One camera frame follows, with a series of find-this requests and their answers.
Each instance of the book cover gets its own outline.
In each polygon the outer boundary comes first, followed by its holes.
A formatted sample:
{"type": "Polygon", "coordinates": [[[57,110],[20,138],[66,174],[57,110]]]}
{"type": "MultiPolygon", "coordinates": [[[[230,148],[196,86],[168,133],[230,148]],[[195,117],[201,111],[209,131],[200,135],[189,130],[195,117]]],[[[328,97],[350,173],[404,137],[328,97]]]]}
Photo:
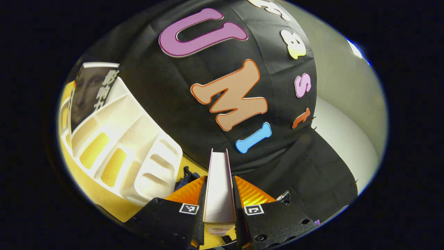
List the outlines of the book cover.
{"type": "Polygon", "coordinates": [[[83,63],[74,80],[68,102],[67,125],[70,136],[86,118],[107,103],[108,94],[121,71],[122,67],[117,63],[83,63]]]}

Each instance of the foam letter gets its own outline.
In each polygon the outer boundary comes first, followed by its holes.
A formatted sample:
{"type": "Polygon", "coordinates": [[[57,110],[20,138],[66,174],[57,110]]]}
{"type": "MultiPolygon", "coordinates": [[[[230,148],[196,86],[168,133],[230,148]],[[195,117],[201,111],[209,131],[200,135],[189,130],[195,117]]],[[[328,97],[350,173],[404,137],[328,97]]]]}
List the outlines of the foam letter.
{"type": "Polygon", "coordinates": [[[206,20],[219,20],[223,14],[211,8],[205,8],[199,13],[181,19],[162,31],[159,37],[159,45],[169,56],[184,57],[197,53],[217,43],[234,38],[247,40],[247,33],[234,23],[224,23],[223,28],[212,31],[188,42],[181,42],[177,34],[182,30],[206,20]]]}
{"type": "Polygon", "coordinates": [[[257,114],[267,112],[267,101],[263,97],[244,98],[259,81],[259,69],[251,59],[244,61],[242,68],[208,84],[195,83],[191,93],[202,104],[207,105],[216,94],[225,91],[210,108],[211,113],[232,110],[216,116],[219,126],[230,131],[236,124],[257,114]]]}
{"type": "Polygon", "coordinates": [[[236,148],[241,153],[247,153],[248,149],[251,148],[256,143],[260,142],[264,138],[271,136],[271,127],[268,122],[262,125],[262,128],[255,132],[254,134],[247,137],[245,140],[238,140],[236,142],[236,148]]]}
{"type": "Polygon", "coordinates": [[[271,3],[271,2],[267,2],[267,1],[262,1],[262,0],[248,0],[252,5],[256,6],[256,7],[266,7],[265,10],[276,14],[276,15],[280,15],[282,16],[283,19],[290,21],[290,17],[285,14],[284,11],[282,11],[281,8],[279,8],[275,3],[271,3]]]}
{"type": "Polygon", "coordinates": [[[311,89],[311,79],[307,73],[302,74],[301,76],[297,76],[296,80],[294,80],[294,87],[296,90],[296,96],[301,98],[304,94],[311,89]]]}
{"type": "Polygon", "coordinates": [[[296,118],[296,120],[294,120],[294,123],[293,123],[293,128],[295,129],[296,127],[297,127],[297,124],[299,123],[299,122],[305,122],[306,120],[307,120],[307,117],[310,115],[310,109],[309,108],[307,108],[306,110],[305,110],[305,112],[302,114],[302,115],[300,115],[300,116],[298,116],[297,118],[296,118]]]}
{"type": "Polygon", "coordinates": [[[296,33],[292,34],[286,30],[282,30],[281,36],[288,45],[287,49],[292,58],[297,59],[298,56],[305,56],[307,53],[305,44],[296,33]]]}

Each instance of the white cardboard piece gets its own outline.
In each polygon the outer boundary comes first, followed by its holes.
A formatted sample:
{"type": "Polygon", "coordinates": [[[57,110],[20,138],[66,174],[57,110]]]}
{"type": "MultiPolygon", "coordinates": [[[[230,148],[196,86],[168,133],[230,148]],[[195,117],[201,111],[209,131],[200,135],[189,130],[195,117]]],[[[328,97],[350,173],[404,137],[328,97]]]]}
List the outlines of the white cardboard piece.
{"type": "Polygon", "coordinates": [[[211,149],[203,222],[210,234],[225,235],[236,223],[228,150],[211,149]]]}

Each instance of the white plastic tray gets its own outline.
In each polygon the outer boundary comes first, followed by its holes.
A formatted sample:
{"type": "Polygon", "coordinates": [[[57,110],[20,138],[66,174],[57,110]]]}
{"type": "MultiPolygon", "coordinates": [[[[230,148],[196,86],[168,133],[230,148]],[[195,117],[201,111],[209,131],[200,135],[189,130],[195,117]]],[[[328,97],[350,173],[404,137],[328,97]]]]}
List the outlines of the white plastic tray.
{"type": "MultiPolygon", "coordinates": [[[[60,125],[67,103],[68,100],[59,111],[60,125]]],[[[108,191],[142,206],[155,197],[165,198],[174,191],[182,149],[145,112],[120,77],[106,104],[75,129],[71,147],[66,139],[68,126],[61,131],[63,145],[77,165],[108,191]],[[87,168],[80,158],[102,133],[107,135],[109,142],[87,168]],[[102,176],[117,150],[123,151],[126,157],[114,185],[109,186],[103,182],[102,176]]]]}

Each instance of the black background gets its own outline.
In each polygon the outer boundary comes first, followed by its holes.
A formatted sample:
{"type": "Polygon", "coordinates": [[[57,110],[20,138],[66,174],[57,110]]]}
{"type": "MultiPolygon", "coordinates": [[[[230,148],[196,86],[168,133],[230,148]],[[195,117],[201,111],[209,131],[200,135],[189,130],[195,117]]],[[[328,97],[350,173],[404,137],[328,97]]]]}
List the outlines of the black background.
{"type": "MultiPolygon", "coordinates": [[[[61,84],[78,57],[148,1],[14,2],[2,7],[3,128],[7,185],[2,249],[155,249],[68,192],[54,154],[61,84]]],[[[298,1],[361,49],[387,95],[390,137],[382,167],[345,212],[298,240],[299,249],[438,248],[442,211],[442,92],[436,54],[442,20],[427,1],[298,1]]]]}

